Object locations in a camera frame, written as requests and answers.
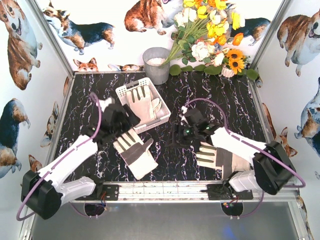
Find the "corner glove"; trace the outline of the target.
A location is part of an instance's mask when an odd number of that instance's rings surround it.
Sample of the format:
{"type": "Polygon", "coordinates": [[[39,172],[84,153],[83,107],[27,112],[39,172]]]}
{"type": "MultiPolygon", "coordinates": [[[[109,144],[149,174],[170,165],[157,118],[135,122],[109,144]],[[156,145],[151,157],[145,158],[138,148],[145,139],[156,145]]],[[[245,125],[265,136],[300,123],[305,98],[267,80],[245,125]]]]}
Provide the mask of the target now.
{"type": "Polygon", "coordinates": [[[113,142],[113,147],[137,180],[142,179],[158,166],[149,151],[153,143],[152,138],[143,142],[133,128],[120,135],[113,142]]]}

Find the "white work glove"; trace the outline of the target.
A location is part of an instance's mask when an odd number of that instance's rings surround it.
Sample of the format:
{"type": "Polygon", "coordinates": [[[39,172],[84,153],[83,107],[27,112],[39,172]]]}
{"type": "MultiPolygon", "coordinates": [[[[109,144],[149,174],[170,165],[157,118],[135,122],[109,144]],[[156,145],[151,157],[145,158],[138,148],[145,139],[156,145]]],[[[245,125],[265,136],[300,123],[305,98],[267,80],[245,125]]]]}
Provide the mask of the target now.
{"type": "Polygon", "coordinates": [[[156,114],[161,109],[162,101],[160,100],[160,98],[155,98],[151,101],[151,106],[152,106],[153,112],[156,114]]]}

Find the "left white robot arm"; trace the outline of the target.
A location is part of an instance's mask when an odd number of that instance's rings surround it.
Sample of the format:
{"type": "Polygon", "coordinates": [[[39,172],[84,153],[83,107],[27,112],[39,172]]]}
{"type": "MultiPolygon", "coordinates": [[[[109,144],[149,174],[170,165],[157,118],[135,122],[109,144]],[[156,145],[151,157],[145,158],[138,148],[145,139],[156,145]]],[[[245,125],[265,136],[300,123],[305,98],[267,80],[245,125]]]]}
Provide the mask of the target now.
{"type": "Polygon", "coordinates": [[[22,179],[22,206],[29,207],[42,219],[51,218],[62,205],[79,198],[97,199],[103,182],[95,176],[66,182],[66,178],[103,146],[140,123],[127,104],[113,98],[96,100],[98,121],[82,129],[79,137],[58,158],[37,172],[29,170],[22,179]]]}

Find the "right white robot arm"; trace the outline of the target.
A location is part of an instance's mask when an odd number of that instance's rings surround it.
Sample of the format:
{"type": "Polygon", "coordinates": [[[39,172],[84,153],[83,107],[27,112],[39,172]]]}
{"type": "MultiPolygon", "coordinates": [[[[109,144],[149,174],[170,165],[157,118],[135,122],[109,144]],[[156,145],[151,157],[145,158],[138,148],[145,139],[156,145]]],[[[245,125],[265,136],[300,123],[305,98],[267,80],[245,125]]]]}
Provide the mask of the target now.
{"type": "Polygon", "coordinates": [[[197,165],[221,170],[230,193],[263,190],[276,195],[292,178],[295,169],[277,141],[259,142],[210,123],[196,109],[183,107],[180,121],[173,123],[167,146],[184,148],[200,143],[197,165]]]}

